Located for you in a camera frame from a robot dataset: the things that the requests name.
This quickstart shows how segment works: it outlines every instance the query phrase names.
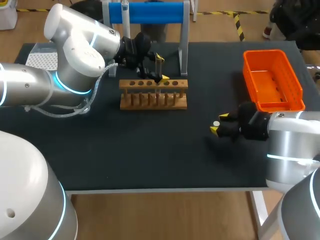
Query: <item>wooden peg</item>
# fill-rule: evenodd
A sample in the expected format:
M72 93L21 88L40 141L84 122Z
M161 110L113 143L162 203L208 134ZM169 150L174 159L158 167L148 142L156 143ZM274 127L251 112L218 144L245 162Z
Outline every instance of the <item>wooden peg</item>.
M168 105L168 93L164 94L164 105Z
M158 92L155 94L155 104L157 106L159 106L159 93Z
M151 93L148 92L148 106L151 105Z
M174 92L174 93L173 93L173 101L172 101L172 105L173 105L173 106L176 105L176 98L177 98L177 93Z
M184 93L185 93L185 90L182 88L180 90L180 96L179 96L181 99L184 97Z
M127 96L128 96L128 89L125 88L124 89L124 99L127 99Z
M131 106L135 105L135 94L131 93Z
M142 92L139 92L139 105L142 106Z

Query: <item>wooden test tube rack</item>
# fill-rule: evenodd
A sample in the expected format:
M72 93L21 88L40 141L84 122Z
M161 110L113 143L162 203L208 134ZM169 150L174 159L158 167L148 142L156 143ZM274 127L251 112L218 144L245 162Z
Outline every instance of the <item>wooden test tube rack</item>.
M120 80L121 95L120 109L122 110L183 110L187 109L188 80L167 80L155 83L153 80ZM147 93L130 93L129 91L143 90Z

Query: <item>white container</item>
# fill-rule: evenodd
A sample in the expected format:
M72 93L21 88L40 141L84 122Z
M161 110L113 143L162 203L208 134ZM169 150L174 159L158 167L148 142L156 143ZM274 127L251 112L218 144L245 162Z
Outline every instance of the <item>white container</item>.
M6 5L0 6L0 30L15 28L18 19L16 5L17 0L8 0Z

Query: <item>yellow and black tape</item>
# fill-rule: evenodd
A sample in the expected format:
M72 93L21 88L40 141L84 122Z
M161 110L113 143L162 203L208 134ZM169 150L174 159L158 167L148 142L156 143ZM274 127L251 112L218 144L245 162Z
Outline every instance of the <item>yellow and black tape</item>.
M234 14L268 14L269 11L200 11L197 12L197 15L231 15Z
M244 35L244 31L242 30L241 24L240 24L240 19L239 19L239 14L233 14L233 19L234 19L234 23L236 26L236 31L238 32L240 41L243 42L245 41L245 35Z
M50 9L21 9L21 8L18 8L16 10L18 13L28 13L28 12L49 12Z
M22 9L18 8L17 12L49 12L50 9ZM268 14L268 11L200 11L197 12L197 15L231 15L233 14Z

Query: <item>table leg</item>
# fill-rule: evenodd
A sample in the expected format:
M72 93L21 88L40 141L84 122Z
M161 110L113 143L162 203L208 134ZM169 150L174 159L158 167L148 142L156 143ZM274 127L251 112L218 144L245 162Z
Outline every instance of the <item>table leg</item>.
M258 239L270 240L279 227L277 221L279 203L274 207L271 214L268 216L262 191L251 191L250 196L257 224Z

